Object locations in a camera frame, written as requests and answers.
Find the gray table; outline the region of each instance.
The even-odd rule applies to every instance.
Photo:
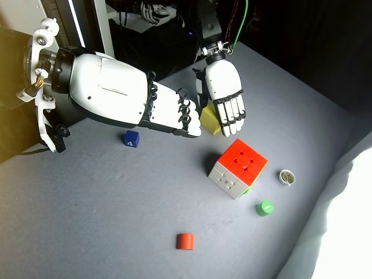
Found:
[[[245,90],[237,135],[189,139],[136,128],[139,147],[130,148],[124,129],[86,119],[71,127],[67,151],[1,164],[0,278],[272,278],[353,119],[242,44],[228,59]],[[195,76],[188,67],[162,83],[193,93]],[[269,164],[234,201],[207,171],[236,138]],[[296,174],[291,188],[278,182],[284,168]],[[262,200],[274,203],[273,214],[256,214]],[[194,251],[175,249],[179,233],[195,235]]]

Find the metal screw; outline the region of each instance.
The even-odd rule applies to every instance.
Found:
[[[47,101],[47,102],[52,102],[54,100],[53,96],[52,95],[49,95],[49,94],[45,94],[42,96],[42,99]]]
[[[38,42],[39,45],[46,45],[47,44],[47,39],[44,37],[37,37],[36,41]]]

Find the blue cube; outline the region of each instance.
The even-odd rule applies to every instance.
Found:
[[[124,144],[131,147],[137,147],[140,141],[140,134],[135,131],[127,131],[124,136]]]

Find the green face of rubik's cube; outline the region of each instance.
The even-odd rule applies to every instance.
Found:
[[[237,139],[218,159],[209,178],[233,199],[248,193],[268,160]]]

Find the yellow cube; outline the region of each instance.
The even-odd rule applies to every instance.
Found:
[[[210,103],[208,106],[203,108],[202,115],[200,116],[200,122],[212,135],[215,135],[221,131],[221,125],[217,118],[213,103]]]

